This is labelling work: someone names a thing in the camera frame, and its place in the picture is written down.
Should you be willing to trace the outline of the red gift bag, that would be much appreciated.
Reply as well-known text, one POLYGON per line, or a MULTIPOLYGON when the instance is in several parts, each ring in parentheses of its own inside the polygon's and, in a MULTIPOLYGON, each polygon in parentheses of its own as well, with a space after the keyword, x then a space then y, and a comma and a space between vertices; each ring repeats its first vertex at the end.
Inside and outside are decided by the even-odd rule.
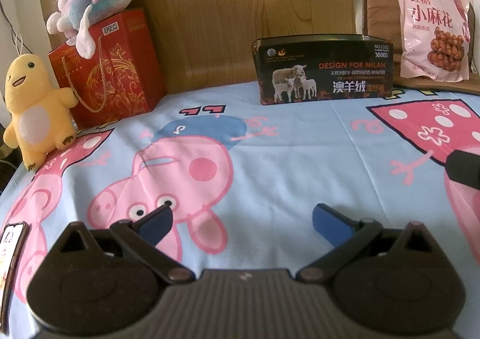
POLYGON ((71 109, 80 130, 145 114, 155 109, 167 88, 142 9, 115 14, 89 29, 96 50, 82 58, 75 46, 49 52, 59 87, 76 91, 71 109))

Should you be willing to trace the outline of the yellow plush toy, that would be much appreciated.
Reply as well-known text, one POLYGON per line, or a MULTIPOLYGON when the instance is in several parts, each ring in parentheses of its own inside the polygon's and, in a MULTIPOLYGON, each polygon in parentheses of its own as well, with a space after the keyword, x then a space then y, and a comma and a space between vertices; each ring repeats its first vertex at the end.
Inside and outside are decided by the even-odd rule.
POLYGON ((56 89, 41 57, 24 53, 8 68, 5 104, 11 122, 4 143, 20 149, 25 168, 35 171, 54 150, 65 150, 76 139, 70 109, 79 100, 69 87, 56 89))

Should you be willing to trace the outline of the pink fried twist snack bag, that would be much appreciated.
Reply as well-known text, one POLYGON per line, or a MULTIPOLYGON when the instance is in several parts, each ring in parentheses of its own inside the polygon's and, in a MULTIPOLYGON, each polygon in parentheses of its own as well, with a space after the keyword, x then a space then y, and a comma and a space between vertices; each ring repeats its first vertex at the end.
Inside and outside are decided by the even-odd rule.
POLYGON ((398 0, 402 56, 400 75, 438 82, 470 76, 468 0, 398 0))

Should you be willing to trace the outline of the smartphone with dark case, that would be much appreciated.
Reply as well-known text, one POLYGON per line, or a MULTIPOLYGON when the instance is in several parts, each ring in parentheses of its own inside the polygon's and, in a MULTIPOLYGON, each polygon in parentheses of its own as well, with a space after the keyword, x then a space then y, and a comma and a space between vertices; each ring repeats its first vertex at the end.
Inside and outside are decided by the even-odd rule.
POLYGON ((1 234, 1 334, 7 332, 7 315, 17 261, 28 233, 29 225, 20 221, 8 223, 1 234))

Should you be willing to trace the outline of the blue cartoon pig bedsheet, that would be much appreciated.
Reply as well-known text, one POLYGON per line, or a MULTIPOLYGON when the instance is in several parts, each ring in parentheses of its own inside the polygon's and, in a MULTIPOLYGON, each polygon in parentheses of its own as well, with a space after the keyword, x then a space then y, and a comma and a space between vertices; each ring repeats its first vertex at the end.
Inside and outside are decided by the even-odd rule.
POLYGON ((192 271, 288 268, 330 250, 324 203, 388 228, 421 221, 465 284, 456 324, 479 336, 479 191, 448 177, 449 153, 479 151, 479 98, 397 90, 388 98, 262 106, 255 83, 164 98, 148 114, 80 134, 1 191, 1 223, 30 227, 9 307, 9 338, 37 327, 31 277, 65 226, 102 229, 158 205, 173 211, 162 251, 192 271))

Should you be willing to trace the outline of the pink blue plush toy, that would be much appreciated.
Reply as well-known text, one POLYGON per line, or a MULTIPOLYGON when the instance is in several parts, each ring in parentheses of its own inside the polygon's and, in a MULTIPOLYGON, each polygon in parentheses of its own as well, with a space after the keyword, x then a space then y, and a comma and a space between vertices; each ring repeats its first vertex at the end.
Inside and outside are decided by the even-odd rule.
POLYGON ((84 59, 91 59, 96 44, 89 28, 124 10, 131 0, 58 0, 58 10, 47 22, 49 34, 62 33, 68 45, 74 45, 84 59))

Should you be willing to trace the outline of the black sheep print box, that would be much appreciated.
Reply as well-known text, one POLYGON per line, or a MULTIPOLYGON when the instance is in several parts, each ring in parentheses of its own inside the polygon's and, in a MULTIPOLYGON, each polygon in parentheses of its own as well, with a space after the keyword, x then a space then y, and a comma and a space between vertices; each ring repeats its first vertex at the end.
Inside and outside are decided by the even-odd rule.
POLYGON ((374 36, 318 34, 260 38, 252 55, 263 105, 389 97, 393 45, 374 36))

